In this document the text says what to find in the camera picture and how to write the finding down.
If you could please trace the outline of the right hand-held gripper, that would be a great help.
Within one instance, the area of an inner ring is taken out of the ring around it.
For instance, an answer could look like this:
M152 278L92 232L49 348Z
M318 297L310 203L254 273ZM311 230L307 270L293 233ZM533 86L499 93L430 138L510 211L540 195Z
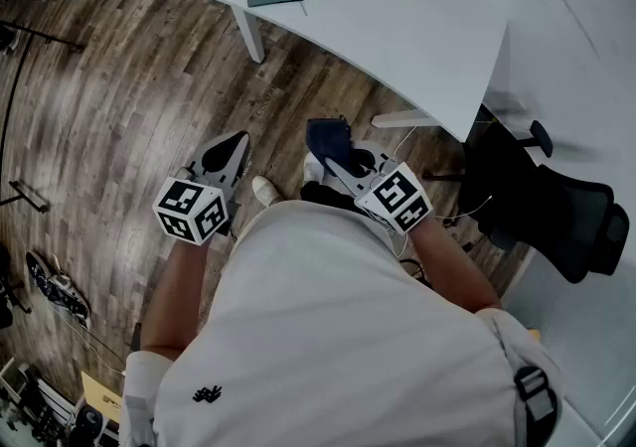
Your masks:
M392 160L390 153L374 141L353 141L352 148L365 151L373 160L386 161L366 189L364 182L327 157L327 186L350 197L358 197L355 204L360 210L398 234L407 234L432 213L430 199L406 162Z

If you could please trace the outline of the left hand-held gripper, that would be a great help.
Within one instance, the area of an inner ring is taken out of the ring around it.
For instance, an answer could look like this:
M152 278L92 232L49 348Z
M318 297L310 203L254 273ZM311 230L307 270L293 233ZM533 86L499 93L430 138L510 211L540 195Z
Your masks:
M234 185L248 153L246 131L225 133L201 145L190 166L166 178L153 203L163 231L194 245L203 245L215 234L228 236L237 210Z

